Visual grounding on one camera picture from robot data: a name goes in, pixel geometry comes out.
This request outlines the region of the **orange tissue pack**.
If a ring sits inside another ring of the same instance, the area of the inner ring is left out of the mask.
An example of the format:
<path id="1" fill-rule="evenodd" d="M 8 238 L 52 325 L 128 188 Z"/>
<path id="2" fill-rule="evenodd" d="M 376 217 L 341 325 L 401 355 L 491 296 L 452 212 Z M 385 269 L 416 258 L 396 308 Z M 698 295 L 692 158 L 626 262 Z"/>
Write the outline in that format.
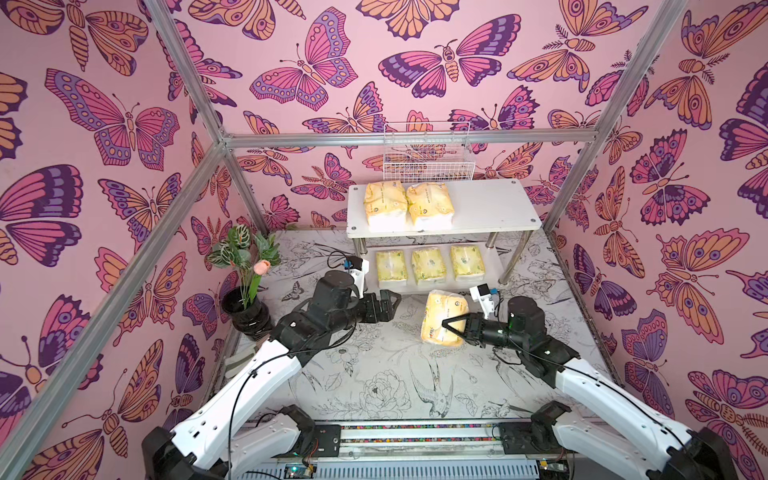
<path id="1" fill-rule="evenodd" d="M 363 205 L 371 231 L 390 232 L 406 228 L 408 201 L 405 188 L 400 181 L 368 184 Z"/>
<path id="2" fill-rule="evenodd" d="M 427 343 L 443 346 L 441 321 L 468 312 L 469 305 L 463 296 L 443 290 L 432 290 L 426 301 L 421 339 Z"/>
<path id="3" fill-rule="evenodd" d="M 406 189 L 408 213 L 419 231 L 444 231 L 452 227 L 455 209 L 445 183 L 425 182 Z"/>

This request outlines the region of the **yellow floral tissue pack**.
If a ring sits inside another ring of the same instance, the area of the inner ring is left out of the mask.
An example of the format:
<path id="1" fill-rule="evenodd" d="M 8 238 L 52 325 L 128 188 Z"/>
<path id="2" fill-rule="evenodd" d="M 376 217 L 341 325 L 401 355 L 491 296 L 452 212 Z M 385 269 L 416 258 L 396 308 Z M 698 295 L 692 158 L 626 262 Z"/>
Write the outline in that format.
<path id="1" fill-rule="evenodd" d="M 447 268 L 439 248 L 414 250 L 411 255 L 411 266 L 417 285 L 441 283 L 447 279 Z"/>
<path id="2" fill-rule="evenodd" d="M 380 283 L 406 283 L 408 280 L 408 269 L 405 252 L 403 250 L 377 252 L 376 272 Z"/>
<path id="3" fill-rule="evenodd" d="M 485 262 L 478 246 L 453 245 L 450 247 L 450 259 L 453 276 L 457 282 L 468 284 L 485 279 Z"/>

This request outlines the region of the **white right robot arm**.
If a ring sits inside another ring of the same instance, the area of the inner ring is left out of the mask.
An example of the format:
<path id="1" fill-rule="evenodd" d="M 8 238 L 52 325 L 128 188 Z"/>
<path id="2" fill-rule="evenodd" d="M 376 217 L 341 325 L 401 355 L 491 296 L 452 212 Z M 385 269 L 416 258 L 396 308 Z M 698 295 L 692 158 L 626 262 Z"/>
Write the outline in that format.
<path id="1" fill-rule="evenodd" d="M 482 313 L 442 320 L 444 329 L 479 347 L 514 351 L 534 377 L 587 407 L 596 426 L 568 405 L 551 401 L 530 417 L 532 447 L 579 453 L 624 479 L 734 479 L 725 440 L 708 428 L 694 431 L 627 394 L 580 354 L 548 334 L 536 302 L 517 296 L 508 319 Z"/>

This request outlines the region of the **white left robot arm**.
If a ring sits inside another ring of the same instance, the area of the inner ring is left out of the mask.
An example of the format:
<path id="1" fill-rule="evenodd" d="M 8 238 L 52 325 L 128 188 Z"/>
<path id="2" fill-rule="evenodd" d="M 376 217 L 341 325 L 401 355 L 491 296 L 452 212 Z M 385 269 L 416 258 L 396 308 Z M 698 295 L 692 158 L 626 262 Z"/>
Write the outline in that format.
<path id="1" fill-rule="evenodd" d="M 391 321 L 402 300 L 390 290 L 368 293 L 360 270 L 330 270 L 311 298 L 284 315 L 249 363 L 206 404 L 172 429 L 157 427 L 142 442 L 149 479 L 232 479 L 269 458 L 316 454 L 316 423 L 296 405 L 258 427 L 246 422 L 317 354 L 351 338 L 359 323 Z"/>

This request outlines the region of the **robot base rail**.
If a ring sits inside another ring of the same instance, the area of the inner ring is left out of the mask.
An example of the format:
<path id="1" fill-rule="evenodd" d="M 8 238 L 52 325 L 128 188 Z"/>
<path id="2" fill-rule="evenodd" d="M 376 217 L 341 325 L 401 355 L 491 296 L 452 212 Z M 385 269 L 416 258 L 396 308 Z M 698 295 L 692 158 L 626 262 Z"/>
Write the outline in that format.
<path id="1" fill-rule="evenodd" d="M 319 423 L 305 454 L 280 454 L 243 479 L 645 479 L 646 455 L 604 423 L 539 440 L 526 419 Z"/>

